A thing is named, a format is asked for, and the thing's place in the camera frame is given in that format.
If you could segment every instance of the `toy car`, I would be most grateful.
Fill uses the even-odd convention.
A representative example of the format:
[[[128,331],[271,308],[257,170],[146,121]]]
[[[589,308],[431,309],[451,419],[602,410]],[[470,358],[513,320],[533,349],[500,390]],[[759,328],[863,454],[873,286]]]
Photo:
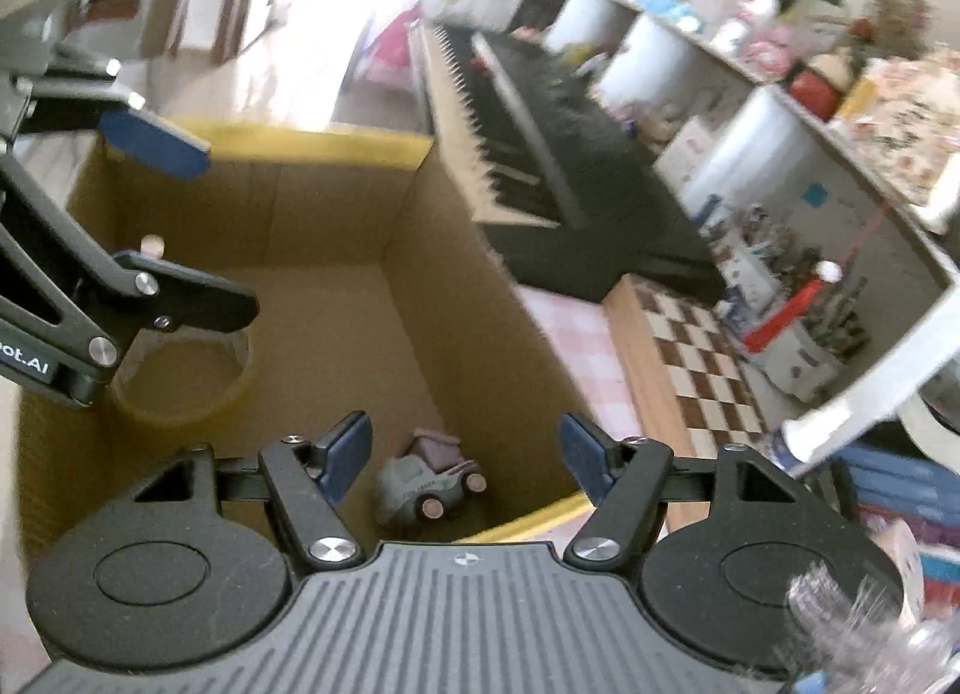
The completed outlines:
[[[413,526],[439,520],[469,494],[485,490],[479,464],[463,457],[456,436],[418,429],[406,454],[392,459],[377,477],[377,521]]]

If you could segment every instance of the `floral cloth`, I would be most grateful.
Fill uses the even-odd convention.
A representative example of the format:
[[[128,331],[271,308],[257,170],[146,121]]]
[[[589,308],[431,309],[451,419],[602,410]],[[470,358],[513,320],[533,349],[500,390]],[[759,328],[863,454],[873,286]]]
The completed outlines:
[[[960,152],[960,52],[874,64],[875,99],[848,134],[867,165],[907,201],[925,207],[950,155]]]

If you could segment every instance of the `gray toy car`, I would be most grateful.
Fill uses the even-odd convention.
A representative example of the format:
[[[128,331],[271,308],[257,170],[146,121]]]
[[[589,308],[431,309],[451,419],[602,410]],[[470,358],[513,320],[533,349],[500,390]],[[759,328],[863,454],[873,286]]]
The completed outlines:
[[[413,526],[438,520],[485,490],[479,464],[463,457],[456,436],[416,429],[406,454],[391,459],[377,476],[377,521]]]

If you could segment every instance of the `yellow tape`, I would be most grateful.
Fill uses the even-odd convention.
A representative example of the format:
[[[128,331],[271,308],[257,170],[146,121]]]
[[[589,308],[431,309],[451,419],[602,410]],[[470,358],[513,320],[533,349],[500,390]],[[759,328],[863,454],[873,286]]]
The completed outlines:
[[[551,531],[567,521],[572,521],[574,518],[590,512],[593,512],[593,505],[587,499],[587,494],[576,493],[559,502],[554,502],[554,504],[544,507],[542,510],[536,510],[522,518],[517,518],[515,521],[505,523],[503,526],[481,531],[480,534],[474,534],[474,536],[469,536],[460,541],[477,544],[525,542],[542,536],[546,531]]]
[[[169,120],[210,144],[217,160],[266,163],[327,163],[418,170],[433,147],[430,136],[354,125],[301,131],[247,122],[211,122],[189,117]]]

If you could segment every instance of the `logo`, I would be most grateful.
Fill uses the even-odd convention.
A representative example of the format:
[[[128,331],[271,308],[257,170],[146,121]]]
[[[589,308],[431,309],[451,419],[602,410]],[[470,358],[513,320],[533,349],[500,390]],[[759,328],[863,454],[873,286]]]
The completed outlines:
[[[30,374],[36,375],[45,382],[50,382],[53,376],[49,363],[41,361],[34,355],[28,355],[19,347],[14,347],[11,344],[0,342],[0,360],[21,371],[29,370]]]
[[[458,563],[460,566],[473,566],[474,564],[480,563],[481,560],[479,555],[473,553],[462,553],[454,558],[455,563]]]

